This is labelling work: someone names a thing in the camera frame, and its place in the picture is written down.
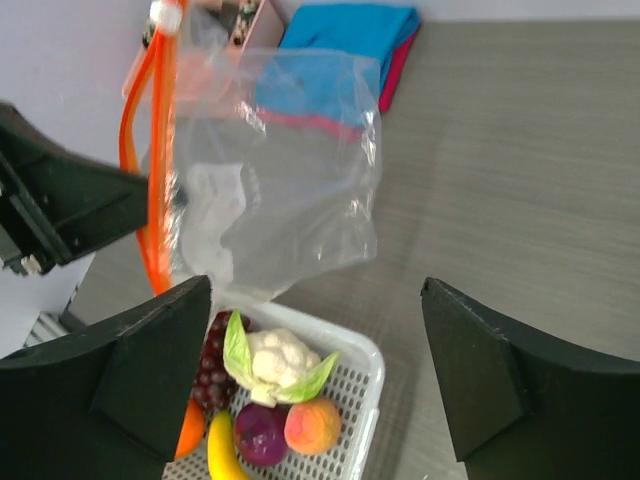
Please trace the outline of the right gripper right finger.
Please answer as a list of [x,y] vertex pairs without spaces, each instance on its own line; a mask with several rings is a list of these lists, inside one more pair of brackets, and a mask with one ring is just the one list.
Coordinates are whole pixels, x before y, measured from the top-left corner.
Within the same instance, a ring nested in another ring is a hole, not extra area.
[[639,364],[561,340],[427,278],[423,318],[470,479],[636,479]]

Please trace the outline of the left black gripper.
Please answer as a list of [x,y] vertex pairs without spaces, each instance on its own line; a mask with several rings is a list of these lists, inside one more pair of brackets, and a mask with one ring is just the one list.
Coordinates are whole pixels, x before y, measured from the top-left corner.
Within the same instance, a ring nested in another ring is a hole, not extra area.
[[1,104],[1,267],[46,275],[147,223],[147,179],[72,152]]

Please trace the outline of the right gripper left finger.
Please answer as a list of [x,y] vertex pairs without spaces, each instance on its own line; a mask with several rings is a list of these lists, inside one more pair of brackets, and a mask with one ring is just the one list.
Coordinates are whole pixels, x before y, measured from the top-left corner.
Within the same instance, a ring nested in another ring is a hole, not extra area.
[[208,277],[1,361],[4,479],[159,479],[209,321]]

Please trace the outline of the orange fruit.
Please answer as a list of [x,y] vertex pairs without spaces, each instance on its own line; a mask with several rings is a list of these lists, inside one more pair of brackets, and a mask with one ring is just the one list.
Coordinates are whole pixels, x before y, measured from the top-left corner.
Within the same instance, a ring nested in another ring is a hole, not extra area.
[[189,399],[174,459],[189,455],[201,443],[206,431],[206,417],[200,405]]

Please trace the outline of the purple grape bunch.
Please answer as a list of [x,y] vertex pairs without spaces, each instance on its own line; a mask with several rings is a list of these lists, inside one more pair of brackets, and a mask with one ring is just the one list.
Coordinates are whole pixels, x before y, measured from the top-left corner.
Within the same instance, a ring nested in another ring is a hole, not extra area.
[[231,315],[227,310],[215,316],[202,347],[191,396],[205,412],[227,409],[238,390],[223,363],[224,339]]

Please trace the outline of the yellow banana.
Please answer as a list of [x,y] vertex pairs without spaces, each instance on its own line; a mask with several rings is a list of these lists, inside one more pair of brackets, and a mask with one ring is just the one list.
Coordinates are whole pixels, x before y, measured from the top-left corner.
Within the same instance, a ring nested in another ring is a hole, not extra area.
[[212,480],[249,480],[235,452],[232,416],[228,410],[217,412],[211,420],[207,462]]

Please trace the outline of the purple onion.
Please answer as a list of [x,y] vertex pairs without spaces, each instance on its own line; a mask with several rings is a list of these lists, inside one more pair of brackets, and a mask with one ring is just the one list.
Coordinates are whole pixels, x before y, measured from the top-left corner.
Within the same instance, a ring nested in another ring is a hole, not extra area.
[[272,467],[289,452],[284,429],[288,412],[280,407],[245,405],[236,416],[233,438],[241,457],[250,465]]

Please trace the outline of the white cauliflower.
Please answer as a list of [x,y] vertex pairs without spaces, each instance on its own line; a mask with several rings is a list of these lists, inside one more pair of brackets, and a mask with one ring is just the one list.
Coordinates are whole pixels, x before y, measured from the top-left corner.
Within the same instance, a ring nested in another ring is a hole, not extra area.
[[224,336],[227,373],[249,392],[253,403],[269,408],[317,397],[339,359],[338,352],[321,358],[284,328],[248,333],[237,310],[232,312]]

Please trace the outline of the peach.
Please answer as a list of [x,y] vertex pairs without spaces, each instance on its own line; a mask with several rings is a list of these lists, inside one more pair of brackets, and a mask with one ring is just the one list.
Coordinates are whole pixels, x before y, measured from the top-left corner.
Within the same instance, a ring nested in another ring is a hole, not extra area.
[[284,437],[287,445],[301,455],[320,455],[337,444],[342,420],[336,405],[317,397],[292,406],[287,414]]

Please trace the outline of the clear orange zip bag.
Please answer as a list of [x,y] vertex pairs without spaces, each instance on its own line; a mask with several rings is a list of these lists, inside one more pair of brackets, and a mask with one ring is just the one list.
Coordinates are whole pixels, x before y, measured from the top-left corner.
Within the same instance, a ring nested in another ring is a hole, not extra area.
[[187,1],[155,1],[124,89],[123,170],[148,179],[138,233],[152,291],[206,276],[241,307],[372,259],[381,174],[379,63],[338,50],[251,49],[229,84],[176,99]]

